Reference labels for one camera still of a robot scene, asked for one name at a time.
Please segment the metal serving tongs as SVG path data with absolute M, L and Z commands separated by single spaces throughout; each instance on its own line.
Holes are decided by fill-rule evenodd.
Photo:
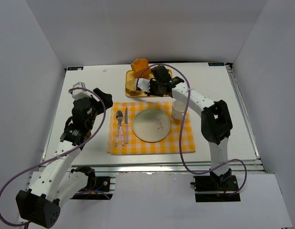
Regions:
M 147 97 L 147 94 L 144 91 L 126 90 L 126 96 L 128 96 L 128 97 Z

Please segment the sliced toast bread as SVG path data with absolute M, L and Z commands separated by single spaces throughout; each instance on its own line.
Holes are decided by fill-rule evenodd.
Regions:
M 137 91 L 135 79 L 129 80 L 125 83 L 126 90 Z

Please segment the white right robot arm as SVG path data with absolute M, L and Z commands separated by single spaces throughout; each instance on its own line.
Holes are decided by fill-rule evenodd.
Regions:
M 181 77 L 172 78 L 164 65 L 155 64 L 151 73 L 154 79 L 142 83 L 147 87 L 144 91 L 148 96 L 168 95 L 201 118 L 201 133 L 210 148 L 210 177 L 217 186 L 223 185 L 232 175 L 228 162 L 228 140 L 233 125 L 226 102 L 213 101 L 191 89 L 182 73 L 179 73 Z

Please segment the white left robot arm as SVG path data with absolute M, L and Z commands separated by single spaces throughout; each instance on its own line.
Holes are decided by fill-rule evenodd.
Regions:
M 62 179 L 81 153 L 83 143 L 91 138 L 96 116 L 113 106 L 112 95 L 98 88 L 79 88 L 70 93 L 74 100 L 72 115 L 65 123 L 53 161 L 47 163 L 28 190 L 21 190 L 16 196 L 20 217 L 47 229 L 56 223 L 63 205 L 78 191 L 95 188 L 95 171 L 88 166 L 73 169 L 66 181 Z

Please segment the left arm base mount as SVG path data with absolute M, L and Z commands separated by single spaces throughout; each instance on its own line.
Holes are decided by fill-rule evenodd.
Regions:
M 96 176 L 95 170 L 88 166 L 71 169 L 71 174 L 80 172 L 88 176 L 87 185 L 73 197 L 74 200 L 110 200 L 113 196 L 112 177 Z

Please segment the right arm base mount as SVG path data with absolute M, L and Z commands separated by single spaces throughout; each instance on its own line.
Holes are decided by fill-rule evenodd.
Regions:
M 215 202 L 240 202 L 240 194 L 235 175 L 232 170 L 220 176 L 210 172 L 205 176 L 194 176 L 194 181 L 190 184 L 194 187 L 195 201 L 197 203 L 215 203 Z

